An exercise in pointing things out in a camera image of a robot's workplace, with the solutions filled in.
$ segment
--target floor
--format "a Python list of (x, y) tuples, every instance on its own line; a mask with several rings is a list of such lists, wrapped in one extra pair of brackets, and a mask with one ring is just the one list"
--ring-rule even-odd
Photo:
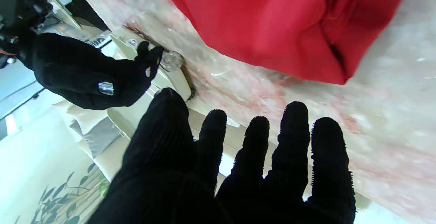
[[(198, 138), (200, 133), (201, 124), (203, 123), (205, 116), (200, 114), (194, 110), (189, 110), (189, 124), (192, 129), (192, 134)], [(235, 128), (233, 126), (227, 126), (226, 137), (224, 140), (224, 153), (223, 159), (220, 165), (220, 174), (218, 175), (218, 185), (217, 190), (221, 186), (222, 182), (225, 180), (226, 176), (230, 174), (230, 170), (233, 167), (233, 162), (235, 160), (235, 155), (238, 150), (242, 147), (244, 134), (246, 128), (241, 126), (239, 128)], [(273, 155), (274, 150), (276, 149), (276, 145), (274, 143), (269, 143), (268, 152), (265, 158), (264, 165), (264, 176), (271, 169), (272, 160), (271, 157)], [(311, 166), (308, 166), (309, 175), (312, 175)], [(307, 199), (311, 194), (312, 187), (308, 185), (304, 191), (303, 199)], [(367, 224), (367, 223), (383, 223), (383, 224), (409, 224), (409, 222), (395, 215), (391, 211), (383, 208), (379, 204), (365, 196), (356, 193), (356, 207), (357, 214), (355, 219), (355, 224)]]

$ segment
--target fingertip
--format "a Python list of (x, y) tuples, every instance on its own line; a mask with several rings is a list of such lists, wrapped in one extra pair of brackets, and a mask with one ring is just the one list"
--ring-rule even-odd
[(219, 109), (214, 109), (207, 114), (203, 125), (201, 126), (202, 131), (210, 130), (220, 130), (225, 132), (225, 126), (227, 123), (227, 115), (224, 111)]
[(142, 41), (137, 47), (138, 55), (143, 55), (148, 53), (148, 41)]
[(157, 47), (153, 47), (152, 50), (150, 50), (150, 52), (148, 53), (148, 55), (151, 56), (162, 56), (162, 54), (164, 53), (165, 48), (161, 47), (161, 46), (157, 46)]
[(148, 106), (148, 110), (156, 109), (161, 106), (166, 107), (166, 110), (176, 109), (182, 111), (186, 117), (189, 116), (185, 101), (174, 89), (167, 87), (162, 89), (159, 93), (156, 93)]
[(220, 110), (220, 109), (214, 109), (211, 110), (207, 116), (206, 116), (206, 120), (207, 119), (213, 119), (213, 120), (218, 120), (221, 122), (226, 123), (227, 122), (227, 114), (225, 113), (225, 111)]
[(342, 129), (333, 118), (322, 117), (316, 120), (313, 125), (313, 133), (316, 134), (337, 134), (342, 136)]
[(292, 119), (299, 122), (307, 123), (309, 120), (309, 113), (306, 105), (301, 101), (293, 101), (289, 103), (283, 112), (283, 119)]
[(250, 127), (268, 127), (268, 130), (269, 130), (269, 120), (264, 116), (254, 117), (251, 120), (248, 128), (250, 128)]
[(243, 146), (254, 141), (261, 141), (268, 146), (269, 139), (269, 120), (263, 116), (253, 118), (246, 129)]

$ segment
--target white wall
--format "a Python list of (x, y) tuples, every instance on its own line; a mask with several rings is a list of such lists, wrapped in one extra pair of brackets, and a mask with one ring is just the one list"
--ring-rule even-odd
[(3, 117), (17, 104), (30, 98), (34, 93), (42, 89), (39, 83), (34, 83), (5, 99), (5, 97), (34, 81), (36, 81), (34, 72), (24, 67), (19, 61), (0, 69), (0, 117)]
[(69, 174), (78, 185), (92, 160), (74, 142), (70, 131), (51, 103), (60, 97), (45, 90), (14, 116), (22, 131), (0, 142), (0, 219), (13, 224), (31, 222), (38, 201), (48, 185), (58, 187)]

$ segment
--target leaf pattern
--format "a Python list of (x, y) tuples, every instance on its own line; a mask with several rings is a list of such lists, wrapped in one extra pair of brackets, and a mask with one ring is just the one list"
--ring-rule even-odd
[(95, 166), (95, 163), (93, 163), (93, 164), (91, 164), (91, 165), (89, 166), (89, 168), (88, 168), (88, 173), (91, 172), (91, 170), (94, 168), (94, 166)]
[(42, 198), (42, 201), (45, 201), (48, 196), (50, 196), (51, 193), (53, 193), (53, 191), (55, 190), (55, 188), (53, 187), (52, 189), (50, 189), (50, 191), (48, 191), (45, 196)]
[(68, 220), (65, 224), (78, 224), (79, 223), (79, 216), (75, 216), (73, 218), (71, 218), (70, 220)]
[(62, 185), (60, 185), (59, 187), (58, 187), (58, 189), (56, 190), (56, 192), (54, 192), (54, 194), (53, 194), (53, 197), (52, 198), (55, 198), (62, 190), (64, 190), (64, 188), (65, 188), (65, 186), (67, 185), (67, 183), (64, 183), (64, 184), (62, 184)]
[(88, 176), (83, 176), (83, 178), (80, 180), (80, 184), (79, 185), (83, 185), (86, 180), (88, 179)]
[(71, 212), (75, 210), (75, 208), (76, 208), (76, 203), (70, 205), (70, 207), (67, 209), (67, 218), (70, 218)]
[(70, 181), (70, 179), (71, 179), (71, 176), (73, 176), (73, 174), (74, 174), (74, 171), (73, 172), (71, 172), (71, 174), (70, 174), (70, 176), (68, 176), (68, 178), (67, 178), (67, 183)]

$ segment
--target marble countertop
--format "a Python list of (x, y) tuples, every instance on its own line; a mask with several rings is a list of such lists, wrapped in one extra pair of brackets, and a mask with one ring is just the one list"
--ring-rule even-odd
[(355, 190), (410, 222), (436, 221), (436, 0), (403, 0), (344, 86), (222, 55), (170, 0), (87, 1), (112, 30), (129, 25), (181, 53), (196, 99), (242, 125), (266, 116), (273, 143), (293, 100), (307, 105), (310, 123), (334, 118), (344, 130)]

